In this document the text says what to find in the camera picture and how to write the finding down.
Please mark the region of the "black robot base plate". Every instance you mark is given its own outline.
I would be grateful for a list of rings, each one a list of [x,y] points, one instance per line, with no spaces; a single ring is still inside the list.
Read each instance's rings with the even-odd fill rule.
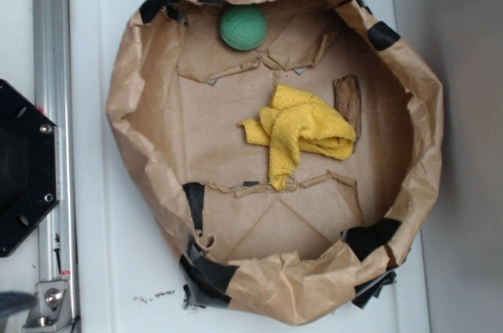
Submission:
[[[59,202],[57,126],[1,81],[1,256],[9,257]]]

